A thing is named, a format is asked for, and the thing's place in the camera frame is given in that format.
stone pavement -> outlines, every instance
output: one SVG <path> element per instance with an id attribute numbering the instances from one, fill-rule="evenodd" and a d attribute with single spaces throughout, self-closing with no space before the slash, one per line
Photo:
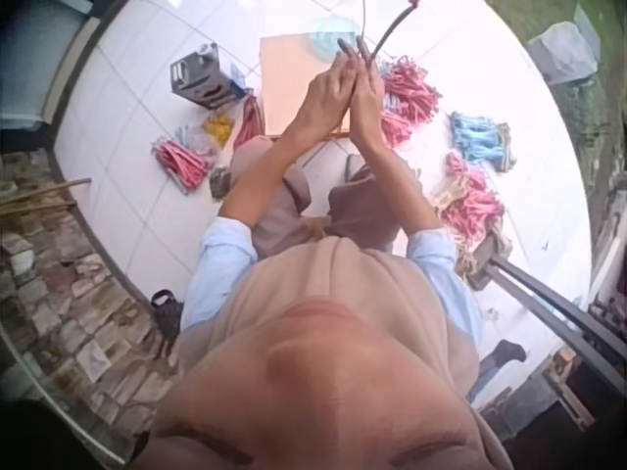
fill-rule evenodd
<path id="1" fill-rule="evenodd" d="M 53 182 L 44 151 L 2 156 L 0 175 L 22 192 Z M 50 193 L 35 203 L 63 197 Z M 149 312 L 112 275 L 70 211 L 4 217 L 0 235 L 2 325 L 58 403 L 128 457 L 172 383 L 175 352 L 154 360 L 161 336 Z M 6 399 L 41 399 L 18 364 L 0 369 L 0 388 Z"/>

light blue sleeve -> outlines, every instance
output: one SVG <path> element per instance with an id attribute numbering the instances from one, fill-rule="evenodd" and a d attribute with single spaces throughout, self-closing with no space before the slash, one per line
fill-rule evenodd
<path id="1" fill-rule="evenodd" d="M 468 286 L 455 274 L 457 250 L 453 237 L 445 228 L 416 232 L 410 236 L 408 259 L 429 280 L 446 315 L 478 345 L 483 319 Z"/>
<path id="2" fill-rule="evenodd" d="M 233 286 L 257 262 L 251 229 L 239 220 L 218 217 L 202 243 L 202 253 L 187 290 L 180 330 L 214 317 Z"/>

orange board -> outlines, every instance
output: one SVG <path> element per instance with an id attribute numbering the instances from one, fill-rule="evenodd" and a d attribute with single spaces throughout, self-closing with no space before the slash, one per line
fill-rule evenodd
<path id="1" fill-rule="evenodd" d="M 310 81 L 331 65 L 316 55 L 308 33 L 262 38 L 261 60 L 265 134 L 281 135 L 303 104 Z M 347 132 L 349 123 L 347 113 L 340 131 Z"/>

pink cable bundle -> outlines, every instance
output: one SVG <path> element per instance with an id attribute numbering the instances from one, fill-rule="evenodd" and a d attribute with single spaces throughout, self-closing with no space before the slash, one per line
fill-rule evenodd
<path id="1" fill-rule="evenodd" d="M 442 219 L 468 243 L 480 242 L 485 238 L 489 224 L 502 217 L 505 208 L 488 188 L 483 172 L 468 167 L 458 152 L 447 155 L 447 175 L 463 182 L 466 195 L 443 210 Z"/>
<path id="2" fill-rule="evenodd" d="M 212 167 L 195 152 L 163 138 L 153 144 L 153 155 L 186 189 L 196 189 Z"/>
<path id="3" fill-rule="evenodd" d="M 255 98 L 253 93 L 249 93 L 244 101 L 242 128 L 233 142 L 233 150 L 236 150 L 240 145 L 245 144 L 253 137 L 264 134 L 264 117 L 257 104 L 257 98 Z"/>
<path id="4" fill-rule="evenodd" d="M 406 140 L 410 140 L 411 137 L 410 122 L 391 111 L 383 111 L 381 129 L 388 144 L 393 148 Z"/>
<path id="5" fill-rule="evenodd" d="M 383 76 L 388 95 L 386 109 L 399 117 L 383 118 L 388 121 L 382 125 L 384 135 L 393 147 L 410 139 L 412 126 L 430 122 L 438 113 L 441 95 L 424 82 L 426 75 L 426 70 L 421 69 L 409 57 L 403 56 Z"/>

beige hijab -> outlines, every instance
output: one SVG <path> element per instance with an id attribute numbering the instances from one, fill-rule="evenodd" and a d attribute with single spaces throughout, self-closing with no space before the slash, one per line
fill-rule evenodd
<path id="1" fill-rule="evenodd" d="M 477 351 L 447 318 L 422 272 L 405 258 L 362 251 L 350 239 L 337 237 L 299 245 L 251 268 L 217 318 L 181 334 L 183 368 L 235 333 L 315 298 L 338 302 L 389 332 L 462 397 L 476 381 Z M 498 469 L 512 468 L 497 437 L 474 414 L 490 462 Z"/>

